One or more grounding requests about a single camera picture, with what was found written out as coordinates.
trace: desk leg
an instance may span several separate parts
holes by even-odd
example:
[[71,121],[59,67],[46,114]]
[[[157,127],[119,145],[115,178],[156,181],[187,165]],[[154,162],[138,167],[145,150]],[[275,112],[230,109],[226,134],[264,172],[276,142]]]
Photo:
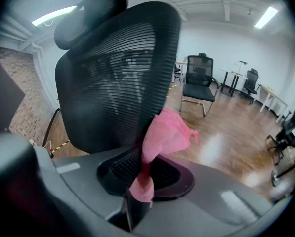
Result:
[[234,75],[233,81],[232,81],[232,86],[230,87],[230,90],[228,91],[229,93],[232,92],[233,86],[234,86],[234,82],[235,82],[236,76]]
[[236,85],[237,85],[237,82],[238,82],[238,78],[239,78],[239,77],[236,77],[235,84],[234,84],[234,88],[232,89],[231,97],[233,96],[234,91],[235,91],[235,89],[236,89]]
[[226,79],[227,79],[227,75],[228,75],[228,72],[225,73],[225,78],[224,78],[224,82],[223,82],[223,84],[222,84],[221,92],[223,91],[223,88],[224,88],[224,86],[225,86]]
[[171,82],[175,82],[175,68],[173,68]]
[[266,106],[266,103],[267,103],[267,101],[268,101],[268,99],[269,99],[269,97],[270,97],[270,93],[268,93],[268,95],[267,95],[267,97],[266,97],[266,100],[265,100],[265,102],[264,102],[264,104],[262,105],[262,107],[260,108],[260,113],[262,112],[262,110],[265,108],[265,106]]
[[269,107],[270,111],[274,109],[276,102],[277,102],[277,98],[274,97],[274,100],[272,101],[271,106]]
[[257,95],[258,95],[258,89],[260,88],[260,84],[258,85],[258,88],[257,88],[257,94],[256,95],[254,95],[254,102],[256,101],[256,98],[257,98]]
[[280,113],[279,117],[276,120],[276,124],[281,120],[282,115],[286,112],[288,106],[286,105],[286,107],[283,109],[283,111]]

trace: chair caster wheel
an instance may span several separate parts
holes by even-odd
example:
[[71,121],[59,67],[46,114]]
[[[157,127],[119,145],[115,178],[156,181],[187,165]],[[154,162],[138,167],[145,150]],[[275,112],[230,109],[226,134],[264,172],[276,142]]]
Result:
[[271,182],[274,187],[276,187],[279,183],[279,179],[276,178],[277,175],[278,175],[278,172],[276,170],[273,170],[271,172]]

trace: wooden floor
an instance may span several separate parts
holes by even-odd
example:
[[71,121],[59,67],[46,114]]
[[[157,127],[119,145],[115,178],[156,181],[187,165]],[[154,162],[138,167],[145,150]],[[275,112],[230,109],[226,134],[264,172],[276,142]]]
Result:
[[[180,85],[170,89],[165,106],[178,111],[181,91]],[[204,104],[208,110],[210,103]],[[270,175],[274,169],[273,158],[277,160],[277,156],[267,151],[269,142],[266,137],[276,135],[280,126],[275,123],[273,113],[266,109],[260,113],[260,107],[258,103],[249,105],[248,100],[241,99],[237,93],[231,98],[218,92],[210,112],[203,118],[201,106],[183,102],[181,117],[190,129],[199,132],[199,145],[192,139],[189,149],[174,155],[219,169],[266,198],[279,199],[295,185],[295,173],[292,171],[286,177],[284,187],[272,187]],[[48,139],[53,148],[68,140],[60,112],[54,119]],[[67,144],[54,154],[54,158],[65,158],[87,153]],[[289,164],[289,159],[284,158],[279,168]]]

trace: chair base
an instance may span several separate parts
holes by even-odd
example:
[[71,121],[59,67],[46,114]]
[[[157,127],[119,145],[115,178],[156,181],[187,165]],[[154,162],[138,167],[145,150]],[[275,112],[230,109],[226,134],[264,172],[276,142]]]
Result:
[[243,95],[243,97],[241,97],[242,99],[243,98],[245,98],[245,99],[248,99],[249,101],[250,101],[250,105],[254,102],[254,98],[251,96],[251,93],[250,92],[248,92],[248,93],[243,93],[242,94]]
[[276,149],[276,150],[278,151],[278,161],[275,163],[275,166],[277,166],[277,165],[280,163],[280,160],[283,159],[283,157],[284,157],[284,152],[283,152],[283,150],[282,150],[282,148],[281,148],[281,146],[280,146],[280,143],[278,143],[278,141],[277,141],[275,138],[273,138],[271,135],[268,135],[268,136],[267,136],[267,139],[269,139],[269,138],[271,138],[271,140],[272,140],[276,145],[273,146],[273,147],[269,147],[269,148],[267,148],[267,150],[270,151],[271,149]]
[[205,109],[205,106],[204,106],[203,103],[198,102],[198,101],[188,100],[188,99],[182,99],[181,102],[180,102],[180,109],[179,109],[179,111],[181,111],[182,102],[190,102],[190,103],[194,103],[194,104],[201,105],[201,106],[202,106],[202,113],[203,113],[203,116],[204,116],[204,117],[209,113],[209,111],[210,111],[210,109],[211,109],[211,106],[212,106],[212,104],[213,104],[213,102],[211,102],[210,107],[209,107],[209,109],[208,109],[208,112],[206,112],[206,109]]

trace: ceiling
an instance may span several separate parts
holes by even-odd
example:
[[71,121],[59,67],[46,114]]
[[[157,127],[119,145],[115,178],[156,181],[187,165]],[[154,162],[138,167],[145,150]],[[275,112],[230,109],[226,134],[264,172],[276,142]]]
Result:
[[[26,48],[31,42],[51,34],[56,25],[34,27],[31,24],[33,20],[53,11],[73,6],[80,1],[82,0],[9,0],[8,10],[0,23],[0,35],[5,33],[5,37],[6,35],[16,36],[21,46],[20,50]],[[128,0],[128,3],[129,7],[132,7],[147,1],[153,0]],[[279,13],[261,31],[270,35],[281,34],[295,41],[295,25],[283,0],[161,1],[174,6],[183,22],[219,22],[249,29],[254,29],[254,25],[267,8],[273,6],[279,10]]]

